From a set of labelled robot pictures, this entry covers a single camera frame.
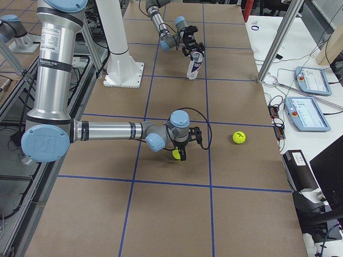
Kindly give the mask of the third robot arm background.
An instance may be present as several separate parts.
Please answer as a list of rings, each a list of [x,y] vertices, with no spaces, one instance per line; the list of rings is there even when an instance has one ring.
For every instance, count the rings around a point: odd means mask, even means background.
[[[9,49],[15,54],[32,54],[40,45],[40,35],[30,34],[14,14],[1,16],[1,40],[13,42]]]

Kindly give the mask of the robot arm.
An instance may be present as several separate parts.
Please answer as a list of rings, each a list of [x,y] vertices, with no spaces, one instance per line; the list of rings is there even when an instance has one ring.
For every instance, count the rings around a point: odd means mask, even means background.
[[[173,47],[178,48],[180,43],[183,43],[182,52],[184,56],[189,57],[194,61],[198,56],[205,56],[205,47],[202,42],[197,42],[194,33],[198,32],[198,28],[193,25],[188,25],[183,16],[175,19],[176,30],[173,30],[167,25],[162,15],[160,8],[169,4],[171,1],[146,1],[145,9],[147,16],[152,20],[156,31],[159,34],[160,45],[162,49],[168,51]]]
[[[63,157],[70,144],[88,140],[145,140],[158,152],[172,143],[185,159],[189,115],[174,111],[161,126],[151,122],[89,122],[67,112],[76,34],[83,28],[86,1],[39,1],[42,22],[34,107],[27,114],[21,138],[24,154],[37,162]]]

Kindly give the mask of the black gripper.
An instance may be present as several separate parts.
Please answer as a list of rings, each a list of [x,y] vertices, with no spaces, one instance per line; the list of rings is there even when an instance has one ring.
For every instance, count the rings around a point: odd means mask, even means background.
[[[185,161],[186,160],[186,146],[188,143],[176,143],[175,148],[178,150],[180,154],[180,160]]]
[[[202,42],[197,43],[195,39],[183,39],[182,52],[185,57],[191,57],[191,52],[198,51],[205,56],[205,46]]]

